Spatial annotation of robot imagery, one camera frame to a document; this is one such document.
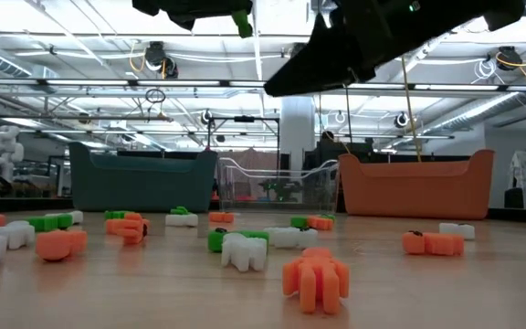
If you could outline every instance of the teal bin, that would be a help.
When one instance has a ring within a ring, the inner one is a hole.
[[[91,154],[83,143],[70,143],[69,150],[72,200],[80,211],[208,211],[216,152],[181,160]]]

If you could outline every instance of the table surface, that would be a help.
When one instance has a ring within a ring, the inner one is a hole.
[[[146,217],[149,236],[137,246],[105,235],[102,214],[85,214],[72,228],[89,233],[81,256],[45,263],[33,246],[9,250],[0,264],[0,329],[526,329],[526,224],[475,222],[477,240],[463,257],[430,257],[405,255],[400,237],[437,232],[438,220],[337,218],[319,245],[349,264],[350,297],[328,316],[320,306],[303,314],[297,296],[282,296],[281,267],[298,250],[271,247],[264,271],[239,273],[206,251],[206,217],[201,228],[166,228],[163,215]],[[289,215],[239,214],[233,225],[210,228],[288,224]]]

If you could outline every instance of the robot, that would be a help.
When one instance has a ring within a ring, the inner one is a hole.
[[[8,182],[14,179],[14,163],[24,160],[24,145],[18,143],[19,128],[15,126],[0,127],[0,165],[1,176]]]

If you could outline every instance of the transparent box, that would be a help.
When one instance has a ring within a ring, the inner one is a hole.
[[[223,211],[333,214],[338,161],[311,170],[245,169],[231,158],[218,159],[218,197]]]

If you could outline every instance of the white pillar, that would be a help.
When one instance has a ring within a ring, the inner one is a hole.
[[[312,151],[315,145],[314,112],[312,97],[284,97],[281,99],[279,150],[290,154],[290,169],[301,170],[303,152]]]

